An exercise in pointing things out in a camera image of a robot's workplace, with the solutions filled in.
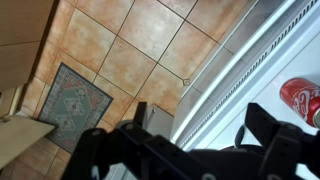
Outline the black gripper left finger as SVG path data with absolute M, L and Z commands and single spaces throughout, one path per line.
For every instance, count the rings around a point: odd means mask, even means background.
M 139 102 L 133 120 L 112 132 L 86 130 L 74 149 L 62 180 L 104 180 L 111 166 L 122 163 L 140 180 L 186 180 L 177 159 L 179 149 L 142 128 L 147 103 Z

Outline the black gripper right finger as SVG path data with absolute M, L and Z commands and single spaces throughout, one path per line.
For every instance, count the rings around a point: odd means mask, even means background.
M 311 135 L 292 123 L 278 121 L 257 103 L 248 104 L 245 126 L 265 150 L 260 179 L 297 180 L 298 164 L 320 177 L 320 131 Z

